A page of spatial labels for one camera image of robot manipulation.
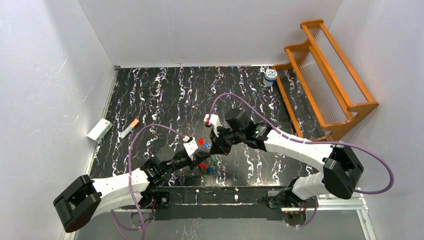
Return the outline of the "keyring with coloured tags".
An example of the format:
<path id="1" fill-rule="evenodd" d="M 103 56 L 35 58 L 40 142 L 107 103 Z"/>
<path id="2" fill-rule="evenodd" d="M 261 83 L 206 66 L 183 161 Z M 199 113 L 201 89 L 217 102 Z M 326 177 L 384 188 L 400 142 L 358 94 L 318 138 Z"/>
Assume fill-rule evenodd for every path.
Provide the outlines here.
<path id="1" fill-rule="evenodd" d="M 202 151 L 209 151 L 212 148 L 210 143 L 207 143 L 203 138 L 199 138 L 198 143 Z M 214 156 L 204 159 L 199 165 L 199 170 L 204 175 L 211 175 L 216 171 L 217 160 Z"/>

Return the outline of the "green tagged key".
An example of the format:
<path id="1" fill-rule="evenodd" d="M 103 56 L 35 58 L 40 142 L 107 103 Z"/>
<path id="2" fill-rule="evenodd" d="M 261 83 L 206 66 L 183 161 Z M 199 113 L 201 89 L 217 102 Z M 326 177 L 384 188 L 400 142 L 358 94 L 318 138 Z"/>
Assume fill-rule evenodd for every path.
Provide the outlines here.
<path id="1" fill-rule="evenodd" d="M 216 160 L 215 156 L 214 155 L 211 155 L 210 158 L 211 158 L 213 164 L 216 166 L 217 165 L 217 160 Z"/>

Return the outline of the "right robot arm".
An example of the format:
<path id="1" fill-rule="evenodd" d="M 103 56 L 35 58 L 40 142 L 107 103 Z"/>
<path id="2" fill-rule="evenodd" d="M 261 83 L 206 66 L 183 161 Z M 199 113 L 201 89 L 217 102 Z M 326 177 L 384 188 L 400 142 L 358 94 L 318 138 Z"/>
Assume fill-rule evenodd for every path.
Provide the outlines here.
<path id="1" fill-rule="evenodd" d="M 213 127 L 211 155 L 228 155 L 239 143 L 264 152 L 282 154 L 312 166 L 318 172 L 293 179 L 274 196 L 274 204 L 295 203 L 314 196 L 332 194 L 340 199 L 352 197 L 364 167 L 349 146 L 309 141 L 289 135 L 284 137 L 267 122 L 253 122 L 242 110 L 231 109 L 225 115 L 228 128 L 221 126 L 216 114 L 206 115 L 204 123 Z"/>

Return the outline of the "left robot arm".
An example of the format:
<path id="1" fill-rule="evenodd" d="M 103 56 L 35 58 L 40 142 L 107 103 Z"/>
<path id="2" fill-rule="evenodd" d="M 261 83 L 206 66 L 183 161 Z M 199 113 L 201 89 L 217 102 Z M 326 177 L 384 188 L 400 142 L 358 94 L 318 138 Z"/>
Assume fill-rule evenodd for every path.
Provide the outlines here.
<path id="1" fill-rule="evenodd" d="M 107 178 L 79 176 L 53 201 L 64 231 L 75 232 L 105 212 L 139 203 L 147 191 L 160 185 L 166 174 L 197 167 L 210 157 L 201 149 L 175 151 L 165 146 L 140 168 Z"/>

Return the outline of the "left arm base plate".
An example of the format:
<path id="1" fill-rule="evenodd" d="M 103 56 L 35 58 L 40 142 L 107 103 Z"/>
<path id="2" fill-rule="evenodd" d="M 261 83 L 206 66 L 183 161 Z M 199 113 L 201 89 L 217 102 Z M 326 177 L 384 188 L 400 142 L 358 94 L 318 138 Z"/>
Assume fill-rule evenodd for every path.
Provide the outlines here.
<path id="1" fill-rule="evenodd" d="M 141 193 L 138 205 L 142 209 L 168 209 L 170 206 L 170 192 L 168 191 L 145 191 Z"/>

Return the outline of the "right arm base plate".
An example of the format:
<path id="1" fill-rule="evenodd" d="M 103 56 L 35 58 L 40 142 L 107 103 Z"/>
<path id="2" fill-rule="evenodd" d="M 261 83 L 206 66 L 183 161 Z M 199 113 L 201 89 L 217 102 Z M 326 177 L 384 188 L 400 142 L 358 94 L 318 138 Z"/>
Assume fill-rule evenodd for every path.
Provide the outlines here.
<path id="1" fill-rule="evenodd" d="M 315 197 L 310 197 L 305 200 L 300 199 L 291 191 L 269 190 L 265 196 L 257 200 L 258 203 L 263 203 L 267 207 L 275 208 L 293 208 L 294 212 L 305 212 L 308 209 L 318 208 L 318 200 Z"/>

